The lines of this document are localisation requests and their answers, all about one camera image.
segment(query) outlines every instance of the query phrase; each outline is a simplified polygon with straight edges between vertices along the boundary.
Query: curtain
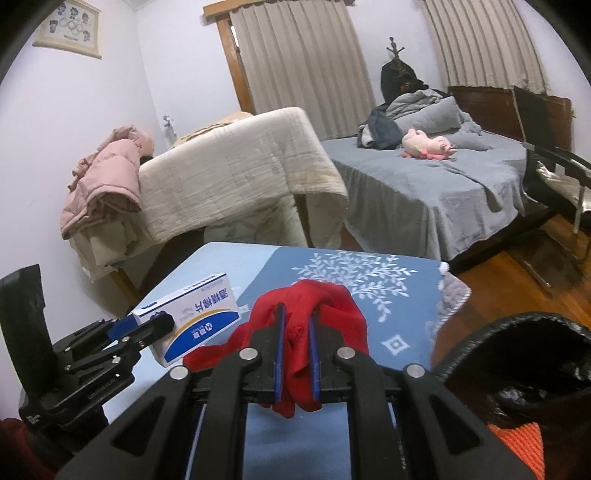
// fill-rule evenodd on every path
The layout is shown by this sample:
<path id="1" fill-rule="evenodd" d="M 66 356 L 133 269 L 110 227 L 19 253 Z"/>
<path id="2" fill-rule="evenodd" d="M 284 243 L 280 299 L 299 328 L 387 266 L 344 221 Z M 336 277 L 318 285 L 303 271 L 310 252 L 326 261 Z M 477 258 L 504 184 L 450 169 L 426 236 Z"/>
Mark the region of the curtain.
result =
<path id="1" fill-rule="evenodd" d="M 257 113 L 305 110 L 321 140 L 357 133 L 375 106 L 343 0 L 280 0 L 230 13 Z"/>
<path id="2" fill-rule="evenodd" d="M 540 59 L 512 0 L 424 0 L 449 86 L 545 93 Z"/>

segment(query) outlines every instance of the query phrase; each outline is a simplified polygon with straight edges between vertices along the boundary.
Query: medicine box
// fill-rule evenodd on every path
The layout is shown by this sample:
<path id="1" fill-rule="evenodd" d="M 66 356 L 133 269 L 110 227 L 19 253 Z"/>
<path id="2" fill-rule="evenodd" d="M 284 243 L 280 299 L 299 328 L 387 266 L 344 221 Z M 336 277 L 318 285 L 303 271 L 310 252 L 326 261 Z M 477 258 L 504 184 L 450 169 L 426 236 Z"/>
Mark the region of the medicine box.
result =
<path id="1" fill-rule="evenodd" d="M 175 363 L 241 316 L 226 274 L 188 285 L 165 297 L 132 311 L 136 321 L 144 323 L 166 312 L 174 319 L 174 330 L 151 347 L 156 360 L 164 367 Z"/>

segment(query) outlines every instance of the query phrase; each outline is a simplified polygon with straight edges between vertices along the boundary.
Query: red cloth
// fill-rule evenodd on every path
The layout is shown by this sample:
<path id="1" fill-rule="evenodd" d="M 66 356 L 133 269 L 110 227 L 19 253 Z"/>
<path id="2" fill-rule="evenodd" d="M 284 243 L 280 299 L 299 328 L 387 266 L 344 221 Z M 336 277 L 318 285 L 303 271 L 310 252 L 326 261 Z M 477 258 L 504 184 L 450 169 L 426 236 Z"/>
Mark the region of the red cloth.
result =
<path id="1" fill-rule="evenodd" d="M 286 418 L 295 413 L 295 404 L 305 411 L 322 407 L 312 396 L 309 365 L 308 320 L 319 306 L 320 323 L 343 334 L 346 346 L 365 354 L 367 323 L 346 287 L 315 280 L 301 280 L 291 287 L 271 290 L 252 308 L 248 322 L 240 325 L 223 345 L 202 346 L 188 354 L 183 365 L 192 371 L 215 365 L 226 355 L 247 347 L 255 330 L 272 325 L 278 303 L 285 305 L 283 391 L 273 410 Z"/>
<path id="2" fill-rule="evenodd" d="M 32 452 L 26 431 L 25 424 L 20 420 L 0 421 L 0 479 L 53 480 L 56 473 L 43 465 Z"/>

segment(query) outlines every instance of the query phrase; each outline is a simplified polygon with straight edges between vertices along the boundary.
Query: white wall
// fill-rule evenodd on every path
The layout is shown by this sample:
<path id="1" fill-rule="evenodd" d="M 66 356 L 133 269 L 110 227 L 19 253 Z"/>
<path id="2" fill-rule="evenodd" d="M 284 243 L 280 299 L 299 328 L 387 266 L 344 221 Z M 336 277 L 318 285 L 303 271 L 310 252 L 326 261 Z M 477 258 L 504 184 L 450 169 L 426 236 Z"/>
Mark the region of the white wall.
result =
<path id="1" fill-rule="evenodd" d="M 158 119 L 179 137 L 240 110 L 215 23 L 212 0 L 157 0 L 137 12 L 139 41 Z"/>
<path id="2" fill-rule="evenodd" d="M 548 80 L 548 94 L 570 98 L 574 114 L 572 150 L 591 158 L 591 85 L 579 64 L 544 17 L 525 0 L 514 0 L 542 63 Z"/>
<path id="3" fill-rule="evenodd" d="M 170 115 L 179 135 L 238 110 L 217 26 L 204 24 L 212 0 L 157 0 L 137 12 L 150 91 L 158 117 Z M 390 36 L 406 47 L 401 58 L 420 79 L 441 88 L 437 58 L 417 0 L 357 0 L 349 13 L 359 36 L 376 101 L 391 60 Z"/>
<path id="4" fill-rule="evenodd" d="M 380 89 L 382 66 L 392 59 L 386 50 L 394 37 L 400 59 L 431 88 L 446 89 L 420 0 L 356 0 L 348 8 L 359 44 L 368 66 L 369 79 L 378 104 L 384 101 Z"/>
<path id="5" fill-rule="evenodd" d="M 0 85 L 0 277 L 41 265 L 52 341 L 124 305 L 108 278 L 89 282 L 61 239 L 59 215 L 73 167 L 130 122 L 148 131 L 160 151 L 165 147 L 135 12 L 121 0 L 92 3 L 102 10 L 102 60 L 32 47 L 30 40 Z M 0 417 L 17 415 L 19 394 L 0 336 Z"/>

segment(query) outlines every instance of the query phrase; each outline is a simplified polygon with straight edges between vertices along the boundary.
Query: pink jacket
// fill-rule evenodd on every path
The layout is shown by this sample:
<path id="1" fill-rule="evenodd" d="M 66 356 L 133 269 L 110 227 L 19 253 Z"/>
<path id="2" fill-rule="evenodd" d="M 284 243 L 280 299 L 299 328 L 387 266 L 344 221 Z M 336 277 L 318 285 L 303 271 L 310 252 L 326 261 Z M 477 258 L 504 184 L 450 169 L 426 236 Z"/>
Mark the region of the pink jacket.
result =
<path id="1" fill-rule="evenodd" d="M 61 236 L 112 221 L 116 212 L 141 210 L 139 159 L 154 153 L 154 141 L 133 125 L 113 130 L 96 152 L 72 171 L 74 180 L 60 216 Z"/>

